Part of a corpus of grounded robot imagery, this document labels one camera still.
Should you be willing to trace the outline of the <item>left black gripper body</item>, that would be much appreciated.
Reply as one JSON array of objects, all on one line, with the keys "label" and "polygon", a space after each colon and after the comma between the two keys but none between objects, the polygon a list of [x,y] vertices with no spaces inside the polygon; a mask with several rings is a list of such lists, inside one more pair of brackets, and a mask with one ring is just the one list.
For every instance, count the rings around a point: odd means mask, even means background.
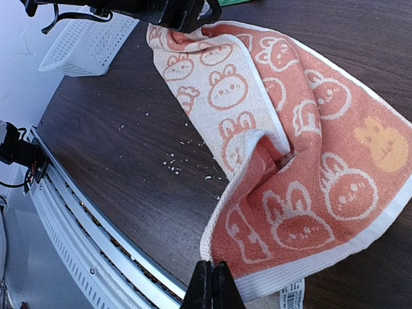
[{"label": "left black gripper body", "polygon": [[48,33],[64,19],[83,19],[107,23],[115,13],[145,21],[176,32],[191,33],[221,16],[218,1],[202,0],[21,0],[28,17],[41,5],[52,5],[54,19],[42,29]]}]

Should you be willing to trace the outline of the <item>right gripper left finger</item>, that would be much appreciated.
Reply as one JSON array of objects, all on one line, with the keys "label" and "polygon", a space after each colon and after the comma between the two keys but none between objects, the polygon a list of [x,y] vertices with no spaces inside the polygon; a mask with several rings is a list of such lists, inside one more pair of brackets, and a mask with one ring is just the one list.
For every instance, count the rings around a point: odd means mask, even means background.
[{"label": "right gripper left finger", "polygon": [[197,262],[180,309],[212,309],[212,284],[211,262]]}]

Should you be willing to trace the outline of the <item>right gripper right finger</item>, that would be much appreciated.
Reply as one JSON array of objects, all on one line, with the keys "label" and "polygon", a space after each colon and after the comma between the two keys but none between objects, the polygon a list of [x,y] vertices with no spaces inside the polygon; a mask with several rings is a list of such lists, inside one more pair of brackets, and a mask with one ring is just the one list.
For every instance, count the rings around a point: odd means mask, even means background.
[{"label": "right gripper right finger", "polygon": [[245,309],[229,266],[221,261],[212,272],[212,308]]}]

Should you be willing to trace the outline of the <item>orange bunny pattern towel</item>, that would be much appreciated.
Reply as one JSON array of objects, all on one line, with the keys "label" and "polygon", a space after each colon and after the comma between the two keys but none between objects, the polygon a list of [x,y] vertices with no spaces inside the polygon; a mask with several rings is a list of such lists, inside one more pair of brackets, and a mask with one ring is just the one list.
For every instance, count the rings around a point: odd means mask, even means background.
[{"label": "orange bunny pattern towel", "polygon": [[368,248],[411,199],[411,123],[315,50],[237,21],[146,39],[228,178],[200,255],[244,302]]}]

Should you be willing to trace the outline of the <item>green microfiber towel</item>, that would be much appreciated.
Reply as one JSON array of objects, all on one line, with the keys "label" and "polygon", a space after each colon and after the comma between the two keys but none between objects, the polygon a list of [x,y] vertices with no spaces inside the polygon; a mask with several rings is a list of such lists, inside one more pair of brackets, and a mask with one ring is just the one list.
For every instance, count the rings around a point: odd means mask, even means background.
[{"label": "green microfiber towel", "polygon": [[232,6],[232,5],[239,5],[242,3],[251,2],[251,0],[218,0],[220,6]]}]

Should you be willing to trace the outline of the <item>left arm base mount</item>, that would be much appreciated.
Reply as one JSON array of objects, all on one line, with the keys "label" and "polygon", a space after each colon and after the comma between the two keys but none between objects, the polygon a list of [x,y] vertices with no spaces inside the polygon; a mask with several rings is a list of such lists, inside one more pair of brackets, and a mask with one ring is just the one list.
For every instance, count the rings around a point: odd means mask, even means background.
[{"label": "left arm base mount", "polygon": [[23,188],[25,194],[34,183],[40,183],[50,164],[50,159],[37,138],[31,142],[24,139],[27,132],[24,127],[17,128],[10,122],[1,121],[1,162],[26,168],[22,183],[1,182],[1,186],[8,189]]}]

